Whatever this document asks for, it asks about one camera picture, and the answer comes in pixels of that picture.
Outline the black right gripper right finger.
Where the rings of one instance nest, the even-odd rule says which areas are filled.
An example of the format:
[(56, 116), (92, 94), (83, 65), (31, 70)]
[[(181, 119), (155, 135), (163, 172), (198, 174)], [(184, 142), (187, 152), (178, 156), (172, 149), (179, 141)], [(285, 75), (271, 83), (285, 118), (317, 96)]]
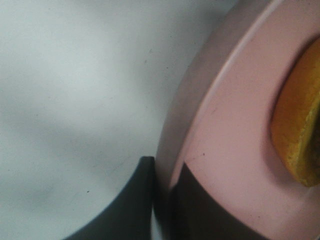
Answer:
[(256, 240), (258, 233), (221, 207), (186, 164), (171, 192), (171, 240)]

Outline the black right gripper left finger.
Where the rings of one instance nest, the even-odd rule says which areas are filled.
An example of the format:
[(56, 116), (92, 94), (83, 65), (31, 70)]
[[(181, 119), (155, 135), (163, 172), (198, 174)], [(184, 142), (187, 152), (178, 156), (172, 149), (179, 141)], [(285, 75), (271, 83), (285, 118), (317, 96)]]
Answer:
[(150, 240), (155, 158), (143, 156), (118, 196), (68, 240)]

